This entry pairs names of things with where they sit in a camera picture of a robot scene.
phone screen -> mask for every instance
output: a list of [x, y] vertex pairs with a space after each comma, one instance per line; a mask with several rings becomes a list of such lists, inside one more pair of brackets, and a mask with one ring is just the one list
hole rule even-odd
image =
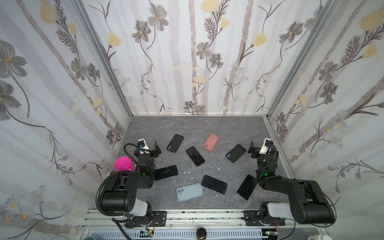
[[242, 196], [245, 200], [248, 200], [253, 190], [255, 189], [256, 185], [257, 185], [256, 179], [251, 175], [248, 175], [245, 178], [244, 182], [239, 187], [239, 189], [237, 190], [237, 193], [240, 196]]
[[204, 176], [201, 185], [203, 185], [204, 187], [208, 187], [209, 189], [212, 189], [213, 191], [219, 192], [221, 194], [225, 194], [225, 192], [227, 191], [227, 184], [225, 182], [217, 180], [216, 178], [212, 178], [208, 175]]
[[172, 140], [168, 144], [167, 150], [171, 152], [176, 152], [179, 149], [180, 144], [183, 140], [184, 140], [183, 136], [175, 134], [175, 136], [173, 136]]
[[188, 156], [192, 159], [196, 166], [200, 166], [205, 163], [204, 158], [200, 155], [195, 147], [190, 147], [186, 150]]
[[178, 175], [179, 172], [177, 171], [177, 166], [173, 165], [170, 167], [164, 167], [160, 169], [155, 170], [155, 180], [161, 180], [167, 177], [173, 177]]

black cable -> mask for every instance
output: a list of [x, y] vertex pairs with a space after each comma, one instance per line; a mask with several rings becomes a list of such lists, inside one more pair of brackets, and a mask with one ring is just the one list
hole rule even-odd
[[118, 226], [118, 228], [120, 229], [121, 233], [124, 235], [124, 237], [128, 240], [132, 240], [128, 235], [127, 233], [123, 230], [123, 228], [121, 227], [121, 225], [118, 223], [118, 222], [115, 222], [116, 225]]
[[291, 232], [288, 236], [286, 236], [285, 238], [282, 238], [282, 239], [280, 239], [280, 240], [289, 238], [289, 237], [293, 234], [293, 231], [295, 230], [295, 228], [296, 228], [296, 221], [295, 221], [295, 223], [294, 223], [294, 225], [293, 225], [293, 230], [292, 230], [292, 232]]
[[134, 146], [134, 147], [136, 147], [139, 151], [140, 151], [140, 148], [137, 146], [137, 145], [135, 145], [135, 144], [133, 144], [133, 143], [126, 143], [125, 145], [124, 145], [124, 147], [122, 148], [123, 149], [123, 151], [124, 151], [124, 153], [125, 153], [125, 155], [127, 155], [132, 161], [134, 161], [134, 163], [135, 163], [135, 165], [136, 165], [136, 167], [135, 167], [135, 171], [137, 171], [137, 168], [138, 168], [138, 165], [137, 165], [137, 161], [127, 152], [127, 149], [126, 149], [126, 147], [128, 146], [128, 145], [130, 145], [130, 146]]

gray flower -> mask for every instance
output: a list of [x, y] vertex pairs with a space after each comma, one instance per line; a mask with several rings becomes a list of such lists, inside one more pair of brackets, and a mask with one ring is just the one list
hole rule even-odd
[[107, 132], [107, 139], [109, 140], [109, 144], [112, 145], [113, 138], [115, 137], [115, 134], [113, 134], [112, 130], [108, 130]]
[[11, 96], [13, 87], [11, 84], [0, 80], [0, 121], [9, 119], [8, 108], [18, 108], [19, 101]]
[[333, 64], [332, 61], [327, 62], [324, 65], [324, 69], [320, 69], [319, 73], [321, 76], [319, 77], [319, 80], [322, 81], [325, 79], [325, 81], [329, 82], [332, 80], [332, 74], [333, 72], [336, 71], [337, 64]]
[[156, 6], [151, 3], [151, 7], [149, 8], [149, 11], [153, 16], [148, 17], [148, 23], [151, 26], [156, 26], [160, 31], [164, 30], [163, 25], [168, 26], [168, 21], [165, 19], [167, 16], [167, 11], [163, 8], [163, 6], [158, 5]]
[[209, 59], [209, 61], [212, 62], [212, 65], [211, 65], [211, 68], [213, 68], [214, 66], [217, 65], [218, 68], [221, 68], [221, 66], [224, 64], [223, 62], [220, 61], [221, 59], [221, 56], [220, 54], [212, 54], [211, 58]]
[[288, 133], [287, 126], [285, 126], [284, 124], [281, 125], [279, 127], [279, 134], [280, 134], [281, 138], [285, 138], [285, 134], [287, 134], [287, 133]]
[[211, 51], [207, 50], [209, 48], [208, 42], [206, 43], [199, 43], [197, 45], [198, 51], [196, 52], [196, 55], [200, 55], [200, 59], [204, 59], [206, 56], [209, 57], [211, 55]]
[[205, 114], [205, 113], [206, 113], [206, 111], [205, 111], [205, 106], [197, 105], [197, 106], [195, 107], [195, 113], [196, 113], [197, 115]]
[[119, 123], [116, 123], [115, 129], [113, 130], [116, 137], [122, 136], [122, 127], [119, 125]]
[[71, 62], [72, 71], [76, 72], [76, 78], [79, 79], [81, 77], [82, 80], [85, 79], [85, 73], [87, 73], [87, 68], [83, 65], [80, 66], [80, 62], [77, 58], [74, 58], [74, 61]]
[[151, 29], [149, 28], [148, 23], [146, 21], [139, 22], [136, 20], [135, 29], [137, 30], [137, 33], [132, 34], [132, 36], [135, 38], [135, 41], [139, 43], [141, 38], [143, 38], [144, 41], [148, 42], [148, 34], [151, 33]]
[[25, 77], [26, 72], [20, 67], [23, 65], [26, 65], [26, 60], [15, 56], [13, 46], [0, 40], [0, 78], [8, 78], [12, 72], [19, 77]]
[[320, 95], [321, 98], [325, 98], [324, 104], [333, 102], [332, 94], [336, 94], [338, 85], [333, 82], [328, 83], [324, 86], [324, 92]]
[[185, 102], [185, 107], [184, 107], [184, 109], [185, 110], [188, 110], [188, 109], [193, 109], [193, 106], [194, 106], [195, 104], [192, 102], [192, 101], [189, 101], [189, 102]]
[[318, 9], [316, 9], [315, 12], [313, 13], [314, 18], [308, 18], [304, 24], [304, 27], [311, 28], [316, 23], [316, 20], [319, 17], [320, 12], [322, 10], [323, 10], [323, 6], [320, 6]]
[[303, 23], [297, 23], [296, 21], [291, 24], [289, 28], [287, 28], [288, 32], [286, 34], [281, 34], [280, 35], [280, 43], [285, 42], [288, 40], [288, 42], [293, 42], [293, 39], [295, 38], [296, 35], [301, 34], [303, 31]]
[[279, 115], [277, 115], [277, 121], [282, 123], [285, 120], [285, 114], [281, 112]]
[[96, 82], [97, 77], [100, 78], [100, 70], [96, 70], [95, 66], [92, 63], [89, 63], [87, 69], [88, 69], [89, 76], [93, 77], [93, 79]]

metal bracket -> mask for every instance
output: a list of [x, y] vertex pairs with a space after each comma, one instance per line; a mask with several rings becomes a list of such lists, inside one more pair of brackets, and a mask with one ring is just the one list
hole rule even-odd
[[[155, 218], [155, 227], [165, 227], [167, 212], [166, 211], [152, 211], [152, 215]], [[126, 228], [142, 227], [142, 217], [134, 217], [124, 223]]]
[[[242, 218], [245, 221], [245, 224], [248, 227], [254, 227], [254, 226], [265, 226], [261, 222], [259, 222], [259, 211], [251, 211], [251, 210], [245, 210], [244, 211], [244, 217]], [[273, 221], [271, 221], [271, 224], [269, 226], [276, 226], [276, 222], [279, 224], [279, 226], [285, 226], [284, 219], [281, 218], [274, 218]]]

wall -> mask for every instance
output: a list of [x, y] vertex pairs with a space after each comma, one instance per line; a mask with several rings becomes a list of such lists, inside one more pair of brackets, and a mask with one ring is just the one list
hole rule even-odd
[[1, 238], [77, 238], [128, 123], [72, 4], [58, 4], [0, 3]]
[[82, 0], [134, 114], [266, 114], [326, 1]]
[[299, 179], [336, 202], [336, 239], [382, 239], [384, 4], [340, 2], [277, 112]]

